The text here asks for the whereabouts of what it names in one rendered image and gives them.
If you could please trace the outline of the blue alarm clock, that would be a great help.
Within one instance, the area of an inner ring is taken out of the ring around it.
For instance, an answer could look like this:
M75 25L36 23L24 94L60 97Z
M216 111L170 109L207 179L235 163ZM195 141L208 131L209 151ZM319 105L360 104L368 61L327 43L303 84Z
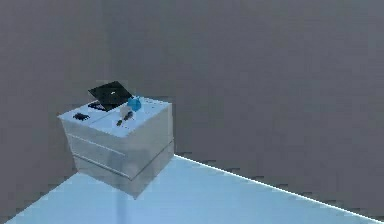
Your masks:
M141 109L141 101L139 97L130 97L127 101L127 105L132 111L137 112Z

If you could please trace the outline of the white chest of drawers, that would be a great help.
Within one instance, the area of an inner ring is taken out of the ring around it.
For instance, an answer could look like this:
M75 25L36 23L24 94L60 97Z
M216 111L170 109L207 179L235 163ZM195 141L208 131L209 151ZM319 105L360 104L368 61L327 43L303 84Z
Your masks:
M172 104L142 97L120 126L126 105L108 112L83 105L59 116L77 170L138 197L174 156ZM76 113L89 115L84 121Z

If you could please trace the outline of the small dark slim object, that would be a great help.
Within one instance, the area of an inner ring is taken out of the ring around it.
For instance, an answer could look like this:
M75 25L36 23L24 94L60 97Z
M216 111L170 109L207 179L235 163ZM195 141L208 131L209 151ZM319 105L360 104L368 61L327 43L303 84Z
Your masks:
M122 119L120 119L117 123L116 126L120 126L124 121L129 120L130 118L133 117L133 111L129 111Z

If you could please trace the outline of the black open laptop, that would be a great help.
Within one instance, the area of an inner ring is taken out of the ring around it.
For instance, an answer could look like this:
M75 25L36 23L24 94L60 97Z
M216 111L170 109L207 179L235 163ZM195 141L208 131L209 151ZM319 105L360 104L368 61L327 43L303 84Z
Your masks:
M106 112L126 103L132 97L118 81L90 89L89 93L97 99L96 102L90 103L89 107Z

